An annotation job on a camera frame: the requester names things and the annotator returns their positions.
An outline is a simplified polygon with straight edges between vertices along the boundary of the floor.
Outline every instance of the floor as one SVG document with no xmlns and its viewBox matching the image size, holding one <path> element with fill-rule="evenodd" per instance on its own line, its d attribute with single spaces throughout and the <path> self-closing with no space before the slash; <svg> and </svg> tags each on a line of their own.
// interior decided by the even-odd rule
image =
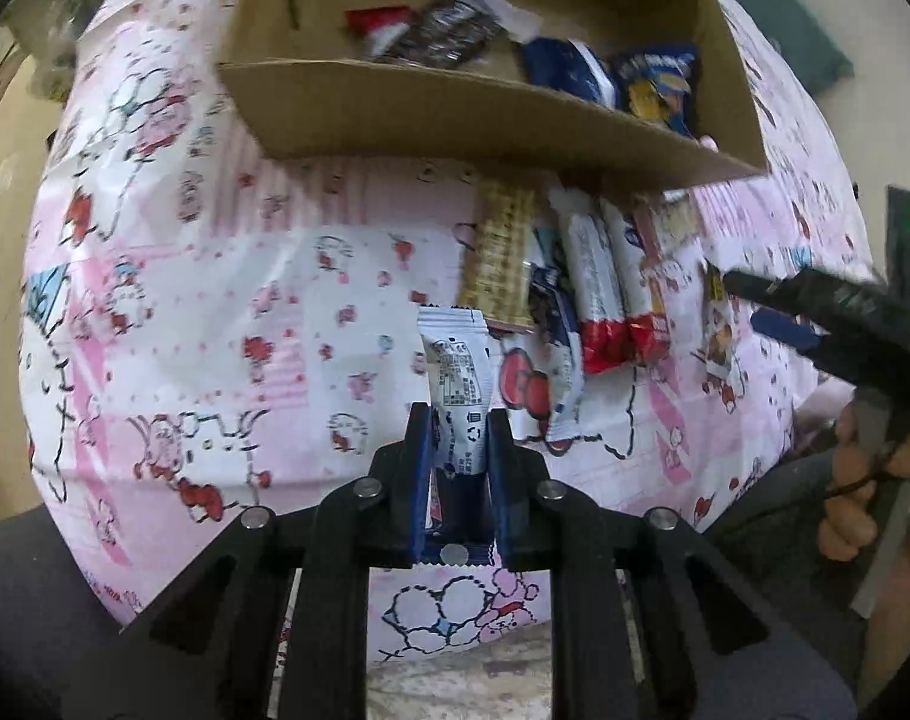
<svg viewBox="0 0 910 720">
<path fill-rule="evenodd" d="M 856 66 L 821 100 L 861 203 L 876 260 L 884 251 L 884 189 L 910 188 L 910 8 L 905 0 L 802 0 Z M 0 518 L 38 501 L 26 461 L 16 380 L 26 227 L 59 106 L 31 98 L 31 59 L 0 104 Z"/>
</svg>

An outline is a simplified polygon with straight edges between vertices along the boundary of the blue snack bag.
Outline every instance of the blue snack bag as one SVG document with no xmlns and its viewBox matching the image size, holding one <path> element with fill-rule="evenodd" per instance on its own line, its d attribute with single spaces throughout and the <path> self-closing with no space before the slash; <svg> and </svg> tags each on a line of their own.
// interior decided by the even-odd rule
<svg viewBox="0 0 910 720">
<path fill-rule="evenodd" d="M 521 47 L 528 82 L 618 108 L 618 87 L 597 56 L 579 40 L 535 38 Z"/>
<path fill-rule="evenodd" d="M 611 65 L 624 109 L 691 138 L 688 108 L 697 58 L 694 46 L 655 46 L 616 57 Z"/>
</svg>

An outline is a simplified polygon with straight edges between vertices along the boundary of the snack package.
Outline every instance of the snack package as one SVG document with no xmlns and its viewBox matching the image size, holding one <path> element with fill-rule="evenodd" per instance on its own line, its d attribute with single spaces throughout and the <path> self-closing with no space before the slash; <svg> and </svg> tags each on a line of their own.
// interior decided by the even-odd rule
<svg viewBox="0 0 910 720">
<path fill-rule="evenodd" d="M 688 109 L 696 51 L 694 46 L 658 46 L 613 59 L 613 76 L 621 86 L 624 109 L 645 122 L 663 124 L 691 138 Z"/>
<path fill-rule="evenodd" d="M 709 376 L 723 382 L 731 373 L 737 327 L 731 299 L 722 284 L 722 271 L 704 261 L 704 365 Z"/>
<path fill-rule="evenodd" d="M 528 82 L 567 92 L 582 100 L 619 107 L 618 88 L 592 50 L 579 40 L 535 38 L 522 47 Z"/>
<path fill-rule="evenodd" d="M 480 311 L 424 306 L 418 329 L 425 343 L 432 399 L 434 489 L 440 527 L 426 539 L 428 562 L 490 562 L 493 526 L 486 502 L 485 425 L 494 377 L 488 328 Z"/>
<path fill-rule="evenodd" d="M 581 338 L 571 295 L 558 283 L 554 268 L 536 268 L 531 274 L 530 307 L 548 349 L 548 388 L 552 413 L 545 433 L 547 442 L 581 437 L 578 409 L 584 391 Z"/>
<path fill-rule="evenodd" d="M 478 309 L 493 329 L 530 333 L 528 238 L 534 192 L 492 182 L 483 199 L 485 220 L 477 225 L 458 304 Z"/>
<path fill-rule="evenodd" d="M 645 250 L 631 215 L 621 213 L 608 200 L 602 200 L 602 213 L 624 290 L 631 343 L 640 361 L 651 365 L 666 358 L 671 350 L 661 287 L 653 274 L 645 273 Z"/>
<path fill-rule="evenodd" d="M 632 215 L 649 263 L 668 259 L 704 233 L 701 214 L 687 191 L 645 197 Z"/>
<path fill-rule="evenodd" d="M 629 331 L 608 237 L 584 191 L 552 189 L 549 203 L 558 215 L 575 290 L 584 372 L 602 373 L 630 356 Z"/>
<path fill-rule="evenodd" d="M 408 5 L 389 5 L 362 10 L 347 10 L 344 14 L 348 28 L 365 38 L 365 56 L 376 57 L 408 31 L 409 20 L 415 13 Z"/>
<path fill-rule="evenodd" d="M 375 58 L 451 70 L 480 56 L 499 35 L 524 42 L 540 25 L 538 16 L 507 0 L 432 0 Z"/>
</svg>

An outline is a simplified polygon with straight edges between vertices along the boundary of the human hand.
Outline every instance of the human hand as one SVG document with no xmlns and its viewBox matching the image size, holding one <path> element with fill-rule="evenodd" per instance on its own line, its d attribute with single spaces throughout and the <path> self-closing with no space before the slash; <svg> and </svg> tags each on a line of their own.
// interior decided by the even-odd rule
<svg viewBox="0 0 910 720">
<path fill-rule="evenodd" d="M 839 446 L 832 460 L 832 476 L 837 487 L 850 485 L 871 474 L 869 458 L 857 444 L 858 428 L 851 404 L 837 420 Z M 910 479 L 910 436 L 898 447 L 885 470 L 889 474 Z M 866 512 L 866 506 L 877 490 L 869 482 L 854 493 L 825 501 L 825 519 L 818 528 L 818 549 L 829 560 L 848 562 L 861 548 L 878 538 L 878 525 Z M 897 570 L 910 574 L 910 529 Z"/>
</svg>

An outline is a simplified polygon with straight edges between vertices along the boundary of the red and white wrapper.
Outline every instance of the red and white wrapper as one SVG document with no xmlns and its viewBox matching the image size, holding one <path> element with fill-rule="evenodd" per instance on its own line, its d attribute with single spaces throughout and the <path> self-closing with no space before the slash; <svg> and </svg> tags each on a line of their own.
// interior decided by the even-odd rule
<svg viewBox="0 0 910 720">
<path fill-rule="evenodd" d="M 631 214 L 602 199 L 615 268 L 621 279 L 624 312 L 636 357 L 645 365 L 663 360 L 671 351 L 661 286 L 645 268 L 645 250 Z"/>
<path fill-rule="evenodd" d="M 602 373 L 630 358 L 629 331 L 605 223 L 592 213 L 594 203 L 584 191 L 553 189 L 549 203 L 560 220 L 575 289 L 584 372 Z"/>
</svg>

